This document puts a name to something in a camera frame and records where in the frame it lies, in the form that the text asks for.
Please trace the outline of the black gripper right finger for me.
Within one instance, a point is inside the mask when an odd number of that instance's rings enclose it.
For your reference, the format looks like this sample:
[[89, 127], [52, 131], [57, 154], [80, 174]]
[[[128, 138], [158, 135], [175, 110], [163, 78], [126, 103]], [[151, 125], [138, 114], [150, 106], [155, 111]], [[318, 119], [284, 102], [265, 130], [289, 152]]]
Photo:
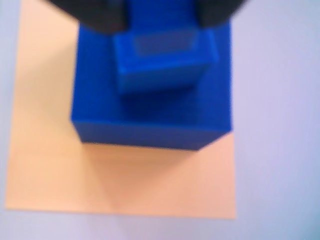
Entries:
[[214, 27], [228, 21], [246, 0], [198, 0], [197, 20], [202, 27]]

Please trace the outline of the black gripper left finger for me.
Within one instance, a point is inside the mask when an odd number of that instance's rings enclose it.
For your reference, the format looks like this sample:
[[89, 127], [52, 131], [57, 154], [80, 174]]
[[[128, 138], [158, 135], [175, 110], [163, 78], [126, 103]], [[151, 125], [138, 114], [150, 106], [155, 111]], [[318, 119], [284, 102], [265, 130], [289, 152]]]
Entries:
[[125, 0], [49, 0], [48, 2], [99, 33], [113, 34], [128, 28]]

